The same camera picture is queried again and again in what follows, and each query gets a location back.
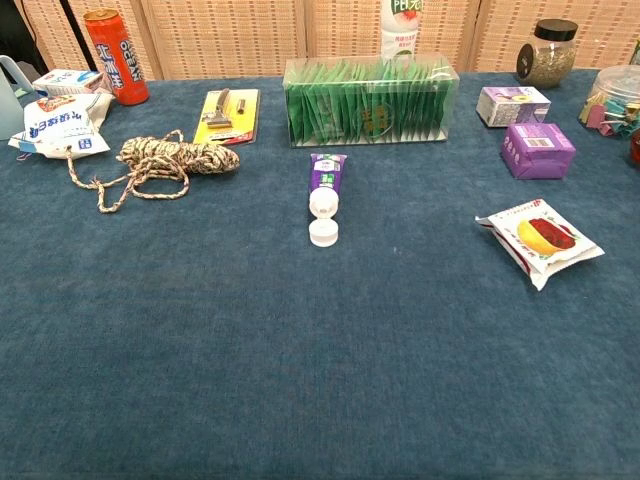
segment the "lavender box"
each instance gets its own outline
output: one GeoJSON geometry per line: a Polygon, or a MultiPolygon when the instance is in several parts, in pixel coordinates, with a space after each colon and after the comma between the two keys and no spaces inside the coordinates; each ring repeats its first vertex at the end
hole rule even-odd
{"type": "Polygon", "coordinates": [[[484,87],[476,111],[488,127],[544,122],[551,102],[534,87],[484,87]]]}
{"type": "Polygon", "coordinates": [[[514,177],[562,178],[576,149],[554,123],[510,125],[502,143],[502,158],[514,177]]]}

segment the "red object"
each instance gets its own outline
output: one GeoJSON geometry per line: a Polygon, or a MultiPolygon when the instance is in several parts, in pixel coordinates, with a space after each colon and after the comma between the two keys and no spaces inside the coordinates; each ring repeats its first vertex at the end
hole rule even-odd
{"type": "Polygon", "coordinates": [[[149,98],[133,44],[117,10],[103,8],[84,14],[84,22],[104,63],[116,100],[137,105],[149,98]]]}
{"type": "Polygon", "coordinates": [[[640,166],[640,129],[631,136],[631,159],[640,166]]]}
{"type": "Polygon", "coordinates": [[[534,218],[533,220],[529,220],[529,223],[554,247],[568,250],[576,244],[573,237],[569,236],[571,231],[565,226],[560,225],[562,228],[560,229],[551,222],[546,221],[544,218],[534,218]]]}

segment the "white plastic bag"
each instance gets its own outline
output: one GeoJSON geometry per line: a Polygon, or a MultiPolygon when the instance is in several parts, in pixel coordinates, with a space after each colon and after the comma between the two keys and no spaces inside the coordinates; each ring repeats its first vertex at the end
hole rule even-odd
{"type": "Polygon", "coordinates": [[[113,95],[86,93],[41,98],[24,108],[25,131],[9,139],[22,152],[47,158],[73,158],[105,152],[109,146],[98,133],[113,95]]]}

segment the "black lid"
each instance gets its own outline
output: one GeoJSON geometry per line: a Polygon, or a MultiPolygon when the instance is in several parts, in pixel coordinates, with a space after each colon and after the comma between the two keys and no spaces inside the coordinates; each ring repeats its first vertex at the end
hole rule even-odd
{"type": "Polygon", "coordinates": [[[534,35],[552,42],[568,42],[573,40],[577,31],[578,25],[569,20],[546,18],[538,22],[534,35]]]}

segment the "light blue mug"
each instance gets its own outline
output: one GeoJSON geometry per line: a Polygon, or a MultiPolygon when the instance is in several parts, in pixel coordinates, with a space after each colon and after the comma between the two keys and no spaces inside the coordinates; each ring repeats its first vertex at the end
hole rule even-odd
{"type": "MultiPolygon", "coordinates": [[[[11,58],[0,55],[0,63],[7,72],[27,92],[33,91],[31,82],[24,76],[24,73],[18,68],[16,62],[11,58]]],[[[0,70],[0,140],[7,140],[12,135],[24,130],[24,110],[22,105],[16,98],[16,95],[9,84],[9,80],[2,74],[0,70]]]]}

